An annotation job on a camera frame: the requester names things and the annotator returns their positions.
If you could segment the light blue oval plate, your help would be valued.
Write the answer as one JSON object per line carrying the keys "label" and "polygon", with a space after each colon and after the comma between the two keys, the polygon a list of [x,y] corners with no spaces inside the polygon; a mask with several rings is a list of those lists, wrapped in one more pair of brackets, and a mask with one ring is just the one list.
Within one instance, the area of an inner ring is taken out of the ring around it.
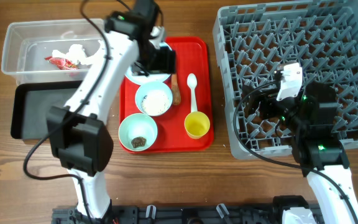
{"label": "light blue oval plate", "polygon": [[148,82],[164,82],[171,75],[169,73],[163,73],[162,70],[167,67],[166,55],[164,53],[157,53],[154,62],[150,66],[149,76],[145,76],[143,72],[140,75],[135,74],[132,68],[129,68],[126,72],[126,78],[136,85],[143,85]]}

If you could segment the light blue rice bowl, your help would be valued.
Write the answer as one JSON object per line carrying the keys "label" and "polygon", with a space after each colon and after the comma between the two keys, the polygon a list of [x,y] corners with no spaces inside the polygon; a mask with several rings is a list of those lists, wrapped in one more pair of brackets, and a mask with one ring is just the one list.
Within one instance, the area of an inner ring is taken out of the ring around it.
{"label": "light blue rice bowl", "polygon": [[163,82],[149,82],[141,85],[135,93],[135,105],[144,114],[160,116],[167,112],[173,103],[173,94]]}

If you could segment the brown sausage piece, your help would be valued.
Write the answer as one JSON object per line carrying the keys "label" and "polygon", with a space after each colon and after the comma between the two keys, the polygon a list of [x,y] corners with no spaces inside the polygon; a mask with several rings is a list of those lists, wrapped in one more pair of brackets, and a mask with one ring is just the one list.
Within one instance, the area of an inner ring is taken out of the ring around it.
{"label": "brown sausage piece", "polygon": [[181,94],[176,73],[172,74],[171,77],[171,91],[173,95],[173,105],[179,105],[181,103]]}

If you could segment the white rice pile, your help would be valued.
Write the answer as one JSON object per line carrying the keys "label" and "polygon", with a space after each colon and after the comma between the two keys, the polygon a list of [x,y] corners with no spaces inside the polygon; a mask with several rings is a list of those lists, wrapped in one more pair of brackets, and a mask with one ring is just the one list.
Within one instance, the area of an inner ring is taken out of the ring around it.
{"label": "white rice pile", "polygon": [[162,90],[151,90],[144,96],[140,105],[142,111],[149,116],[158,116],[168,110],[170,99]]}

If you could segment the pale green bowl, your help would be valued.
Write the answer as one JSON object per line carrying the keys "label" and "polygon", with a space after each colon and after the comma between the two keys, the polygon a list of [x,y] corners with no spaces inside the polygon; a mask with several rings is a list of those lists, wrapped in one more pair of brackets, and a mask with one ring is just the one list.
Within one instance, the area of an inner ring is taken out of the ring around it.
{"label": "pale green bowl", "polygon": [[[145,151],[155,143],[158,136],[157,123],[148,115],[135,113],[126,117],[119,126],[119,140],[124,149],[130,152]],[[144,147],[134,149],[131,140],[142,136],[147,142]]]}

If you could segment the yellow plastic cup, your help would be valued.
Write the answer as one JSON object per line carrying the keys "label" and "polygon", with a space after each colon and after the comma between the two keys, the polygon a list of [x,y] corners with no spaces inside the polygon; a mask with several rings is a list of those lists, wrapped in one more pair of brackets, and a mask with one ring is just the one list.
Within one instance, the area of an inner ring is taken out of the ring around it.
{"label": "yellow plastic cup", "polygon": [[199,139],[209,131],[211,123],[206,114],[194,111],[186,116],[184,126],[190,138]]}

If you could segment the white napkin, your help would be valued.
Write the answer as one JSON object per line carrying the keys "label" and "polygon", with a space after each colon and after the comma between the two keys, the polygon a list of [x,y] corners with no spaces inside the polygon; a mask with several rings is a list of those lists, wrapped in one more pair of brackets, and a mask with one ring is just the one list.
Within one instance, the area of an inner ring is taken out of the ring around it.
{"label": "white napkin", "polygon": [[105,44],[101,40],[98,43],[99,49],[90,56],[85,53],[85,48],[81,44],[73,44],[65,54],[59,50],[53,50],[52,57],[67,59],[74,65],[92,65],[106,53]]}

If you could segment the dark food lump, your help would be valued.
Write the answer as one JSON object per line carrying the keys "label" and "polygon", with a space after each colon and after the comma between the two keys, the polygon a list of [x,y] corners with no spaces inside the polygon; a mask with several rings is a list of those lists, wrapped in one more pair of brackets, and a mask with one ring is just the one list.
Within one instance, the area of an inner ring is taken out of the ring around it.
{"label": "dark food lump", "polygon": [[134,149],[138,147],[144,147],[146,145],[146,142],[147,142],[146,138],[142,136],[136,137],[131,140],[131,144]]}

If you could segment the red snack wrapper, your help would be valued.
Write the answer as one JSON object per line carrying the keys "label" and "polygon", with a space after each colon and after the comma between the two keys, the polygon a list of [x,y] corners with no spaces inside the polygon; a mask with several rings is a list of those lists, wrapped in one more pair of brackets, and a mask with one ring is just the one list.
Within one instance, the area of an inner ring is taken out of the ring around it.
{"label": "red snack wrapper", "polygon": [[60,70],[77,70],[78,67],[71,61],[60,57],[45,57],[45,60]]}

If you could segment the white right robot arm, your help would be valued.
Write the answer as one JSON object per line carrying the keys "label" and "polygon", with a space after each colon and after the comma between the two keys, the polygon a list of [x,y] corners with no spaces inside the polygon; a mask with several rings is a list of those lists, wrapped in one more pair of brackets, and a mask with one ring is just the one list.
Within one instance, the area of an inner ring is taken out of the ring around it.
{"label": "white right robot arm", "polygon": [[318,201],[325,223],[358,223],[358,202],[347,154],[334,137],[336,92],[313,82],[295,95],[278,99],[282,87],[273,83],[245,86],[246,111],[263,119],[278,118],[294,134],[294,165],[301,169]]}

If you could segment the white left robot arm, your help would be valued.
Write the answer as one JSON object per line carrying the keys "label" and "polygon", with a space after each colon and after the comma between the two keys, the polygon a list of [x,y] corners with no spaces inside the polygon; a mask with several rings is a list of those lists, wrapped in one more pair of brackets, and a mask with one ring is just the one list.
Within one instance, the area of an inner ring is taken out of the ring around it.
{"label": "white left robot arm", "polygon": [[100,31],[104,52],[96,57],[74,95],[47,114],[52,155],[76,181],[74,220],[105,223],[111,211],[103,170],[113,150],[106,128],[109,109],[125,74],[137,67],[145,75],[176,72],[175,52],[155,23],[162,11],[155,1],[136,1],[126,12],[114,11]]}

